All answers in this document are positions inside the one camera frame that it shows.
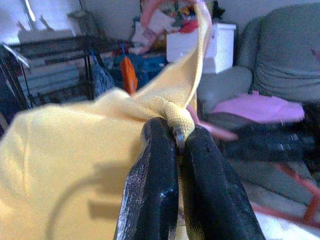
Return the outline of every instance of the orange bag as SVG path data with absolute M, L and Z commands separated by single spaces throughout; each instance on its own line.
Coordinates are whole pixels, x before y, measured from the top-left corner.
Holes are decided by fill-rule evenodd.
M 138 79 L 136 76 L 135 68 L 132 65 L 129 57 L 125 56 L 120 64 L 122 78 L 123 78 L 123 88 L 130 95 L 133 95 L 138 88 Z

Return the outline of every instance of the white wall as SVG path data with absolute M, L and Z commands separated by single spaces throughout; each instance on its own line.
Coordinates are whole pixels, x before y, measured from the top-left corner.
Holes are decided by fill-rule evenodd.
M 70 29 L 67 13 L 80 9 L 78 0 L 29 0 L 29 3 L 39 29 L 45 28 L 39 21 L 41 15 L 55 30 Z M 0 0 L 0 42 L 19 43 L 18 21 L 30 30 L 21 0 Z
M 17 26 L 20 21 L 27 30 L 30 30 L 28 19 L 20 0 L 0 0 L 0 43 L 18 43 Z
M 223 20 L 238 24 L 241 32 L 246 24 L 259 16 L 264 16 L 280 7 L 320 3 L 320 0 L 219 0 L 219 6 L 225 9 Z
M 86 0 L 85 6 L 106 35 L 117 39 L 129 39 L 133 17 L 140 15 L 139 0 Z

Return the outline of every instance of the white cabinet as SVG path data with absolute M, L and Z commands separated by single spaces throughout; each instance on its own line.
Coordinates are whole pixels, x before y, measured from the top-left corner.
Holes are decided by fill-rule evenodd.
M 211 41 L 203 61 L 203 73 L 220 73 L 233 65 L 236 25 L 216 23 L 212 25 Z M 192 51 L 198 41 L 198 31 L 171 33 L 167 36 L 166 59 L 175 63 Z

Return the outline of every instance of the pink pillow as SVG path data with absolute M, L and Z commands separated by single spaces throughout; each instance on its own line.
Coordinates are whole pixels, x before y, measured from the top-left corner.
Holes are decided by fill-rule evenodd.
M 212 113 L 234 114 L 257 123 L 300 122 L 305 118 L 303 107 L 276 96 L 262 96 L 258 92 L 242 94 L 219 103 Z

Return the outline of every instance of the yellow cloth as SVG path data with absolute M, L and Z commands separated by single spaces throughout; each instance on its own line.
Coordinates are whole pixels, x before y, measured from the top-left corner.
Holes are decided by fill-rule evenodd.
M 133 97 L 114 89 L 95 102 L 15 118 L 0 143 L 0 239 L 113 239 L 144 123 L 162 117 L 184 138 L 194 129 L 186 106 L 195 100 L 211 26 L 206 7 L 195 9 L 197 47 Z

